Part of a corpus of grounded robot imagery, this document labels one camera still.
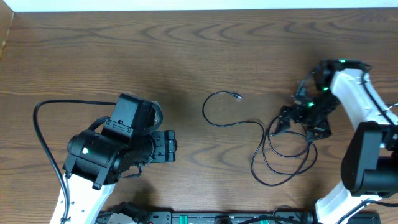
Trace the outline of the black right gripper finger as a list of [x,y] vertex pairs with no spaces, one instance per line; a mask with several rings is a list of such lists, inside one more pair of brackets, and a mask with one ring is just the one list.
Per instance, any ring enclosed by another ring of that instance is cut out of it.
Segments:
[[307,126],[308,140],[321,140],[331,136],[330,125],[327,119],[320,121],[316,125]]
[[[271,131],[271,127],[276,125],[275,129]],[[276,116],[269,124],[269,134],[271,136],[285,133],[290,129],[290,118],[286,115]]]

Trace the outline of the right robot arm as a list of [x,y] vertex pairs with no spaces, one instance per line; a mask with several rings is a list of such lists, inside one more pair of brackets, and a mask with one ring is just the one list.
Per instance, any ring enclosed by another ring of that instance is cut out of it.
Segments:
[[397,193],[397,115],[383,102],[370,81],[371,66],[360,60],[321,60],[309,73],[317,94],[308,96],[301,83],[291,106],[280,109],[275,134],[291,122],[305,127],[307,142],[331,136],[328,115],[341,105],[354,135],[341,162],[341,180],[300,223],[348,223],[369,204]]

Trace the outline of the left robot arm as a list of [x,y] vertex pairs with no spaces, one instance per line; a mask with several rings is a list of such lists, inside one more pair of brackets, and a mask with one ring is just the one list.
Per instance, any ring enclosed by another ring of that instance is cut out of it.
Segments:
[[[113,106],[111,116],[97,119],[68,143],[63,165],[67,194],[59,196],[54,211],[68,210],[60,223],[94,223],[120,179],[139,177],[151,163],[175,161],[175,133],[159,129],[163,114],[158,103],[122,93]],[[131,167],[137,172],[125,175]]]

